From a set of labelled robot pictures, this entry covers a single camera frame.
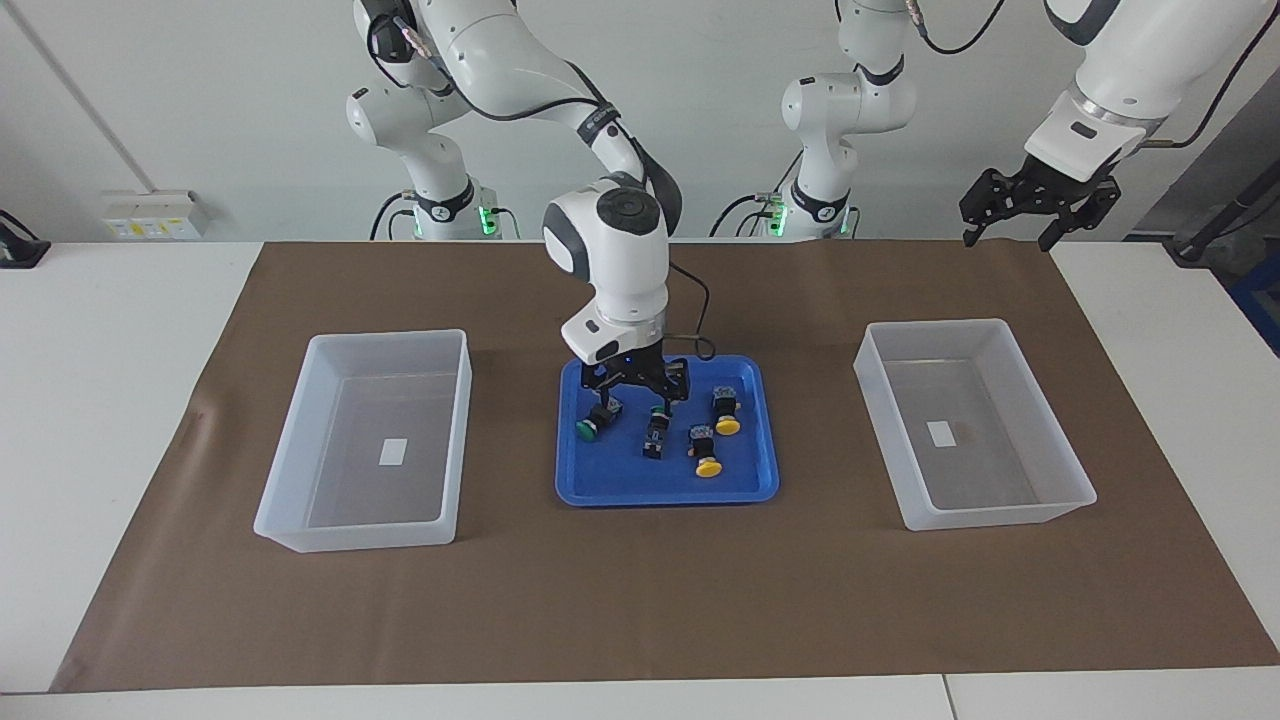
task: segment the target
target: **translucent plastic container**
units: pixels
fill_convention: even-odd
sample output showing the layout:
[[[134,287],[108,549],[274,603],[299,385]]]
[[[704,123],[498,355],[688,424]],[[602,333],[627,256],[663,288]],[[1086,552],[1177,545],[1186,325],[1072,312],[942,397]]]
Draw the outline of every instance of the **translucent plastic container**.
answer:
[[[298,552],[453,542],[470,400],[462,331],[315,337],[253,530]]]
[[[1004,320],[873,324],[854,369],[909,529],[1043,523],[1097,501]]]

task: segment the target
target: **white robotic arm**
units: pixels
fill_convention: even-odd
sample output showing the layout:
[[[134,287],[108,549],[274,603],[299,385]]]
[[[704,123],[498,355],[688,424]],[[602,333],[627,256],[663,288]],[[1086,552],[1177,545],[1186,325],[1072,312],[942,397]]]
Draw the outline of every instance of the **white robotic arm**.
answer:
[[[1024,213],[1056,215],[1041,236],[1093,229],[1120,199],[1115,167],[1139,150],[1272,0],[1046,0],[1085,60],[1027,141],[1011,177],[988,169],[960,202],[965,243]]]
[[[675,179],[622,126],[621,115],[576,65],[529,31],[511,0],[422,0],[404,37],[477,114],[498,122],[564,124],[608,176],[554,200],[543,222],[547,251],[595,297],[562,336],[584,363],[584,386],[602,393],[639,384],[668,409],[687,397],[682,364],[667,364],[668,237],[680,220]]]
[[[915,83],[905,77],[910,23],[904,0],[840,0],[840,46],[851,73],[791,83],[782,118],[804,142],[800,174],[769,231],[786,237],[831,237],[849,210],[858,152],[849,135],[895,131],[915,114]]]
[[[462,150],[433,129],[470,111],[449,81],[410,47],[393,18],[412,8],[403,0],[355,0],[356,29],[396,88],[361,88],[347,99],[347,122],[365,142],[404,163],[417,204],[416,234],[431,240],[500,237],[485,217],[497,193],[467,174]]]

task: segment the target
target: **electrical outlet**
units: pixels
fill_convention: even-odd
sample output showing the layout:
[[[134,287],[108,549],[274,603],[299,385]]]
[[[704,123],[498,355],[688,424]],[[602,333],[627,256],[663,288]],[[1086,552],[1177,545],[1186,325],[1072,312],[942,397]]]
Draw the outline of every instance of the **electrical outlet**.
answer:
[[[209,217],[191,192],[104,192],[102,222],[116,240],[201,240]]]

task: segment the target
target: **black cable clamp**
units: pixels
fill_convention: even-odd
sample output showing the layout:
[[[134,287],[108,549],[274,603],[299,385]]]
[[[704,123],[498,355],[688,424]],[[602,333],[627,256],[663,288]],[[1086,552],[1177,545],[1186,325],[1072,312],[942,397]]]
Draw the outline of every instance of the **black cable clamp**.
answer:
[[[849,205],[850,192],[846,192],[844,197],[841,197],[835,202],[823,202],[817,197],[810,197],[809,195],[805,195],[805,192],[800,190],[799,179],[791,183],[791,197],[795,199],[796,205],[799,205],[801,210],[809,213],[809,215],[813,217],[815,223],[829,223],[836,218],[838,218],[840,211]]]
[[[461,195],[451,197],[443,202],[436,202],[430,197],[419,196],[417,205],[419,208],[426,210],[426,213],[431,215],[433,220],[444,224],[452,223],[454,218],[458,217],[458,213],[466,210],[467,205],[475,200],[475,196],[476,186],[471,182],[471,178],[467,178],[467,188],[463,190]]]
[[[874,85],[876,87],[884,87],[886,85],[897,79],[902,72],[906,69],[906,55],[897,59],[897,64],[887,73],[873,73],[867,65],[858,65],[858,69],[867,78],[867,82]]]
[[[612,102],[604,102],[595,109],[594,113],[588,115],[582,124],[577,126],[577,136],[582,138],[582,142],[591,146],[595,138],[599,137],[600,131],[622,118],[622,113],[613,106]]]
[[[14,223],[17,227],[31,234],[27,227]],[[51,243],[31,234],[31,240],[19,237],[8,225],[0,222],[0,270],[29,270],[40,264],[40,260],[49,252]]]

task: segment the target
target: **brown paper mat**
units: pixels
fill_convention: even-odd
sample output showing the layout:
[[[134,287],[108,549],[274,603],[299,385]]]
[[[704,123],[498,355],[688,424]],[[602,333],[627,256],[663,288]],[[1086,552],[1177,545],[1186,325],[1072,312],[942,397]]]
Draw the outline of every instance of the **brown paper mat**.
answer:
[[[764,372],[760,506],[572,510],[539,246],[269,245],[54,691],[1276,664],[1051,259],[986,242],[694,246],[708,333]],[[672,277],[673,329],[699,296]],[[1005,318],[1097,492],[1046,525],[904,529],[850,368],[877,320]],[[461,327],[475,387],[448,547],[296,555],[253,534],[307,341]],[[164,348],[156,348],[164,361]]]

